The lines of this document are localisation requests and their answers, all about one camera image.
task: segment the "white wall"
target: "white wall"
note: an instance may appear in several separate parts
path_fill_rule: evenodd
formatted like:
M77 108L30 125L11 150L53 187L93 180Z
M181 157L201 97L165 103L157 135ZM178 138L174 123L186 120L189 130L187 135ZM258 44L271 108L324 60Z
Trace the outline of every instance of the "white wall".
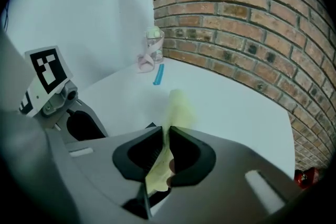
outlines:
M10 0L7 34L20 53L57 45L79 90L136 61L152 0Z

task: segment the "white table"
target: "white table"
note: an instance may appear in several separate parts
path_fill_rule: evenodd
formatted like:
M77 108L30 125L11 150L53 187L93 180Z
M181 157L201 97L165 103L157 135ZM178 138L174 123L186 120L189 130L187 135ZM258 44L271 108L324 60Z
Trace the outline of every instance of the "white table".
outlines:
M295 151L287 112L254 90L211 71L164 59L162 82L136 65L79 93L110 136L161 125L169 92L182 89L194 106L193 129L242 143L294 178Z

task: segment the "blue object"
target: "blue object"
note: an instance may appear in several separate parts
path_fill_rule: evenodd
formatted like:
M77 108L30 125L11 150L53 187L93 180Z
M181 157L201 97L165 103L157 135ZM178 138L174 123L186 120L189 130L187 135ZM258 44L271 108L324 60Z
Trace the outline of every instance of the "blue object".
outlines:
M164 63L160 64L159 70L157 71L156 78L153 82L154 85L160 85L163 76Z

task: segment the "brick wall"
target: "brick wall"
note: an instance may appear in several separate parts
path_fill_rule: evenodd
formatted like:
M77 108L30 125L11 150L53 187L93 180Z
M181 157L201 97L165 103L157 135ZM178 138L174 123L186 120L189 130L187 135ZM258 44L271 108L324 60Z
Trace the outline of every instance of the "brick wall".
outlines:
M154 9L166 57L277 102L297 168L326 167L336 146L336 34L322 0L154 0Z

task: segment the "pink cloth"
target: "pink cloth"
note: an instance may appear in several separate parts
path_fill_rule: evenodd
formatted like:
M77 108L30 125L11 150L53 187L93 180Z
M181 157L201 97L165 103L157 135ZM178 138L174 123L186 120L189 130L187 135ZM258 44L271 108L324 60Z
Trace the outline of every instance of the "pink cloth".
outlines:
M154 69L155 63L151 54L162 48L163 40L164 32L161 31L161 39L151 47L147 48L145 55L138 55L138 73L146 73Z

